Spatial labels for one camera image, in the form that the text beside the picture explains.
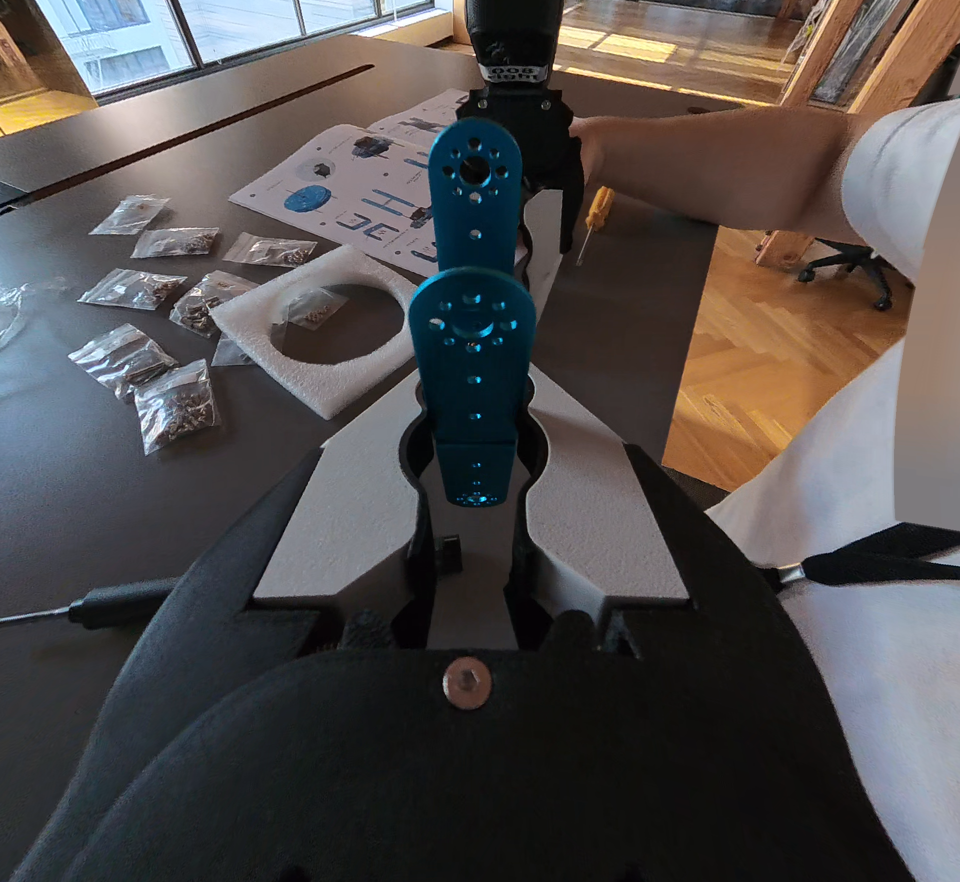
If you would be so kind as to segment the person in white shirt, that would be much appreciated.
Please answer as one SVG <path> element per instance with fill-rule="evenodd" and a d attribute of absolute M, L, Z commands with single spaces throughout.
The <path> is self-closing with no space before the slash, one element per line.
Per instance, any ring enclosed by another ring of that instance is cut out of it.
<path fill-rule="evenodd" d="M 875 122 L 842 204 L 915 284 L 906 337 L 708 514 L 752 561 L 799 564 L 899 521 L 958 530 L 958 100 Z M 958 582 L 829 588 L 785 607 L 873 807 L 917 880 L 958 880 Z"/>

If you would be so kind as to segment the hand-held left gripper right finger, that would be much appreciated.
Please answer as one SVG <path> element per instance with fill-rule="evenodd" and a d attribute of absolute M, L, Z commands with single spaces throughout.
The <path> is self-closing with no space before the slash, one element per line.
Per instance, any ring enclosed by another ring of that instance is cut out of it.
<path fill-rule="evenodd" d="M 618 434 L 536 366 L 518 417 L 517 457 L 527 473 L 511 549 L 518 646 L 540 646 L 565 612 L 584 612 L 603 633 L 615 611 L 687 605 Z"/>

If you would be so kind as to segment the yellow handled screwdriver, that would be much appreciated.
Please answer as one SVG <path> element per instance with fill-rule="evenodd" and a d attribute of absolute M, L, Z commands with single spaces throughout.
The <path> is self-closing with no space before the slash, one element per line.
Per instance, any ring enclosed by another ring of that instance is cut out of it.
<path fill-rule="evenodd" d="M 584 220 L 586 232 L 575 261 L 576 267 L 582 266 L 587 253 L 586 251 L 593 236 L 605 228 L 615 197 L 616 193 L 613 189 L 606 186 L 596 191 Z"/>

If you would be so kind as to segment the black precision screwdriver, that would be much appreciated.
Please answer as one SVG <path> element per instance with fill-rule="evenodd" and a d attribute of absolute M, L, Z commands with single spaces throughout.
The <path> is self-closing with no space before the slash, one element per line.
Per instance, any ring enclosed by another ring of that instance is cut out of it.
<path fill-rule="evenodd" d="M 88 631 L 115 629 L 150 621 L 177 587 L 180 578 L 94 588 L 83 597 L 54 609 L 6 615 L 3 627 L 65 619 Z"/>

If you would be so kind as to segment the wooden post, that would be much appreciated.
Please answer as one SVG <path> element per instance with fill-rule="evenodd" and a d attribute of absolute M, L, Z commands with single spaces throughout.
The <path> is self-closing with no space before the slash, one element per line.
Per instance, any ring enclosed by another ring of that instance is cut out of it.
<path fill-rule="evenodd" d="M 794 108 L 809 102 L 863 2 L 828 0 L 798 67 L 779 97 L 779 106 Z"/>
<path fill-rule="evenodd" d="M 871 121 L 867 132 L 884 116 L 909 108 L 958 41 L 958 0 L 915 0 L 898 29 L 847 108 L 836 109 L 833 104 L 812 106 L 810 101 L 794 108 L 861 115 Z M 814 238 L 785 230 L 765 231 L 771 238 L 755 261 L 767 267 L 797 263 Z"/>

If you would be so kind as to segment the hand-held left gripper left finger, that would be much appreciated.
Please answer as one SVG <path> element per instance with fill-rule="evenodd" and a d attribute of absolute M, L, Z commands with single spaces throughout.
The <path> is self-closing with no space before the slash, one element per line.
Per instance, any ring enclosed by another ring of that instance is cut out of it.
<path fill-rule="evenodd" d="M 327 440 L 257 585 L 262 607 L 370 610 L 426 644 L 437 569 L 422 475 L 434 444 L 412 372 Z"/>

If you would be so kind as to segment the dark grey desk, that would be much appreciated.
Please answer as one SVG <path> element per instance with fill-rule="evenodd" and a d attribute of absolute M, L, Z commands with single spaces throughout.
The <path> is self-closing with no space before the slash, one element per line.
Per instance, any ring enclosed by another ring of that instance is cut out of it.
<path fill-rule="evenodd" d="M 131 322 L 185 363 L 212 344 L 167 309 L 77 298 L 131 266 L 134 241 L 91 236 L 130 194 L 170 200 L 175 226 L 289 233 L 231 194 L 340 123 L 360 127 L 479 84 L 472 57 L 337 36 L 2 138 L 2 286 L 62 278 L 30 301 L 2 349 L 2 613 L 52 609 L 90 588 L 179 576 L 234 520 L 405 366 L 325 422 L 254 366 L 219 370 L 220 426 L 145 456 L 137 413 L 68 353 Z M 628 442 L 661 460 L 716 228 L 619 197 L 582 268 L 566 260 L 534 363 Z"/>

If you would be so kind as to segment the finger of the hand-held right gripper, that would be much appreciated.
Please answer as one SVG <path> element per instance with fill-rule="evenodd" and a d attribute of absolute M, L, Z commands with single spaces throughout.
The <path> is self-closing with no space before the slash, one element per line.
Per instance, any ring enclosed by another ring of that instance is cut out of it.
<path fill-rule="evenodd" d="M 546 307 L 563 259 L 560 252 L 562 209 L 563 192 L 543 189 L 524 204 L 522 211 L 520 239 L 524 252 L 520 260 L 520 277 L 537 313 L 542 313 Z"/>

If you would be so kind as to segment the clear plastic wrap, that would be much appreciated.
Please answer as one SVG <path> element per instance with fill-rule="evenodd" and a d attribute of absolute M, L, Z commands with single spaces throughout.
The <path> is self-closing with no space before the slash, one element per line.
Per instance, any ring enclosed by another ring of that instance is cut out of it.
<path fill-rule="evenodd" d="M 18 336 L 44 292 L 45 286 L 41 283 L 1 286 L 1 350 Z"/>

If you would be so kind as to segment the black office chair base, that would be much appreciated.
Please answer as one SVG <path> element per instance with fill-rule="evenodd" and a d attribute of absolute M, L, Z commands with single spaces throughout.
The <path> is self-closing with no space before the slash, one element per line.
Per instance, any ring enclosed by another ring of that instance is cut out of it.
<path fill-rule="evenodd" d="M 893 290 L 887 279 L 886 271 L 894 271 L 896 268 L 889 260 L 867 245 L 838 242 L 821 237 L 814 237 L 813 241 L 828 247 L 834 252 L 831 255 L 812 259 L 804 265 L 796 276 L 799 283 L 812 282 L 817 271 L 830 267 L 842 268 L 847 274 L 859 269 L 868 276 L 879 292 L 872 307 L 880 312 L 888 311 L 893 307 Z"/>

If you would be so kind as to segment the printed instruction sheet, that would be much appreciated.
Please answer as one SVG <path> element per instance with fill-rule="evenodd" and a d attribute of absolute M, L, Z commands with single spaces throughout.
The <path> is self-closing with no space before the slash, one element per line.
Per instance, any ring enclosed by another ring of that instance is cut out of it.
<path fill-rule="evenodd" d="M 429 151 L 469 95 L 448 88 L 366 128 L 319 133 L 229 200 L 417 276 L 438 271 Z"/>

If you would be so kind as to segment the person's right forearm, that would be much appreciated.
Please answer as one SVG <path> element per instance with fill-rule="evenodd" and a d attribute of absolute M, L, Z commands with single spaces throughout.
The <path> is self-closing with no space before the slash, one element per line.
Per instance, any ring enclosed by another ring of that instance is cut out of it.
<path fill-rule="evenodd" d="M 861 243 L 842 177 L 869 118 L 820 108 L 609 117 L 596 184 L 721 227 Z"/>

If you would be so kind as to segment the blue metal bracket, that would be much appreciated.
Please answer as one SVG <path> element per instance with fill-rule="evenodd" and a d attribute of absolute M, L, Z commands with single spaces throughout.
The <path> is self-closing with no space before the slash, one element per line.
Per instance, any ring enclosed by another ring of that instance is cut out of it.
<path fill-rule="evenodd" d="M 445 497 L 467 508 L 507 498 L 536 335 L 514 276 L 521 158 L 510 132 L 477 117 L 447 127 L 428 156 L 438 271 L 407 324 Z"/>

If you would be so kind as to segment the white foam frame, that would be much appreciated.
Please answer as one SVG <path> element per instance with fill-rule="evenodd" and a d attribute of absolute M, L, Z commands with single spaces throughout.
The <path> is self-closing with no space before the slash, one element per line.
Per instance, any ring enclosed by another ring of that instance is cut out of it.
<path fill-rule="evenodd" d="M 334 284 L 361 284 L 388 293 L 407 313 L 412 282 L 351 246 L 341 246 L 293 271 L 259 285 L 211 311 L 211 318 L 246 355 L 314 413 L 331 420 L 414 357 L 407 321 L 375 351 L 337 364 L 306 363 L 272 345 L 271 327 L 295 297 Z"/>

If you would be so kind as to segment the person's right hand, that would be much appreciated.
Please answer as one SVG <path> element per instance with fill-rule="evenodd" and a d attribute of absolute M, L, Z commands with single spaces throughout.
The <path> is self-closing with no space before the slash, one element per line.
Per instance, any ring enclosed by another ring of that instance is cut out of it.
<path fill-rule="evenodd" d="M 570 126 L 570 135 L 580 140 L 583 184 L 590 185 L 603 176 L 605 165 L 606 116 L 589 118 L 575 117 Z"/>

